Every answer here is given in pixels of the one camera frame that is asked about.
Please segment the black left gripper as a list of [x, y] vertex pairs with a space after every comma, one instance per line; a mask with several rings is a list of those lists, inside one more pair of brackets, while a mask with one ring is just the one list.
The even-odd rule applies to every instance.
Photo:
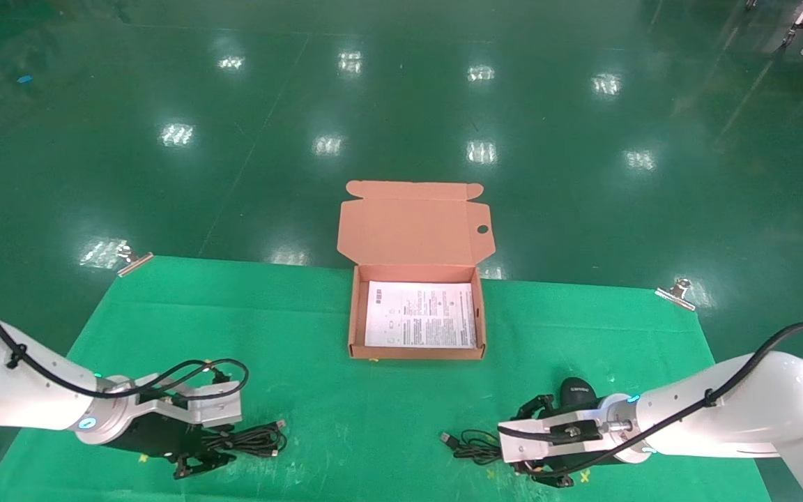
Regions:
[[174, 461], [174, 480], [214, 471], [236, 460], [235, 455], [208, 448], [201, 425], [189, 425], [159, 413], [134, 418], [105, 447]]

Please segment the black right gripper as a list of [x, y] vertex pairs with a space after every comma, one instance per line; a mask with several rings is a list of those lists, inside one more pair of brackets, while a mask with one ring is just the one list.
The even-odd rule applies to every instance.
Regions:
[[[523, 404], [510, 420], [542, 420], [555, 413], [554, 396], [539, 395]], [[638, 452], [616, 445], [548, 445], [529, 463], [515, 463], [516, 476], [555, 489], [572, 488], [571, 476], [599, 465], [638, 464]]]

